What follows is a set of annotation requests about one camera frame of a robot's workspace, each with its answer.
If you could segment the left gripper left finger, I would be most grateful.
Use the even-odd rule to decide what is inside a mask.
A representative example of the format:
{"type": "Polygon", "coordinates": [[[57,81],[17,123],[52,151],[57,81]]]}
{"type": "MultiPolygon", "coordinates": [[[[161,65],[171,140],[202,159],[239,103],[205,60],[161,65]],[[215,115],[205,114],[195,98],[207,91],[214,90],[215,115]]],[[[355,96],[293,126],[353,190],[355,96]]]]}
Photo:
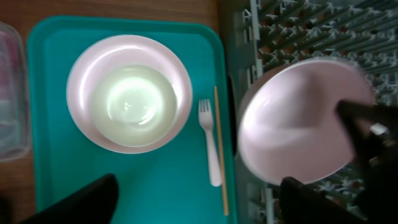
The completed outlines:
{"type": "Polygon", "coordinates": [[[114,174],[106,174],[56,204],[22,221],[22,224],[110,223],[119,200],[114,174]]]}

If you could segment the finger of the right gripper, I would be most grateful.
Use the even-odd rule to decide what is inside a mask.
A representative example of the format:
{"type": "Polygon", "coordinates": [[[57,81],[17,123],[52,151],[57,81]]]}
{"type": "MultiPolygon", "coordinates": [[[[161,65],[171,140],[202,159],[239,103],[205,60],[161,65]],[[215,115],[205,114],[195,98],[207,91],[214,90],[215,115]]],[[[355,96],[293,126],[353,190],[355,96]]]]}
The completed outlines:
{"type": "Polygon", "coordinates": [[[361,175],[368,185],[397,184],[397,107],[337,103],[361,175]]]}

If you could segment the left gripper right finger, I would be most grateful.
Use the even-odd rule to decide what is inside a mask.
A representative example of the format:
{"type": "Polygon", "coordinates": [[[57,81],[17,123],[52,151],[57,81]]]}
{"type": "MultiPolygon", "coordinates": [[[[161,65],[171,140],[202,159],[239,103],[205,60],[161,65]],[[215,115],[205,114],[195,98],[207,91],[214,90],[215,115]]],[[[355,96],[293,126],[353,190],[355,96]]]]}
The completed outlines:
{"type": "Polygon", "coordinates": [[[279,207],[285,224],[365,224],[293,177],[280,183],[279,207]]]}

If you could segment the pink bowl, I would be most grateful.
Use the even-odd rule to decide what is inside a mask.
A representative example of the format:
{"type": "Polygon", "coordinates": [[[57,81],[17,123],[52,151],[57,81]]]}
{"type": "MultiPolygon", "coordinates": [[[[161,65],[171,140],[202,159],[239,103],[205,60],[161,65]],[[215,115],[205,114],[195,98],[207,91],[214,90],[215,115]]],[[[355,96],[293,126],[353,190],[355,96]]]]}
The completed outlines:
{"type": "Polygon", "coordinates": [[[245,93],[238,113],[238,152],[258,179],[311,184],[354,159],[335,111],[339,101],[371,105],[364,73],[347,60],[302,60],[272,69],[245,93]]]}

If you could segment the small white plate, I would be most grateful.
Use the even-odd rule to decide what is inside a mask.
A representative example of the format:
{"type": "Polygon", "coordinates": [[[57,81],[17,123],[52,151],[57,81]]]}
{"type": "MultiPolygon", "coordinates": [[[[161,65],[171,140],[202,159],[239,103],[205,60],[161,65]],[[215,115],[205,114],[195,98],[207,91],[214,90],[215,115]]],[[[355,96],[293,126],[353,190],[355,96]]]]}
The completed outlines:
{"type": "Polygon", "coordinates": [[[90,98],[93,124],[103,136],[122,146],[159,141],[174,125],[176,112],[172,84],[144,65],[113,70],[98,82],[90,98]]]}

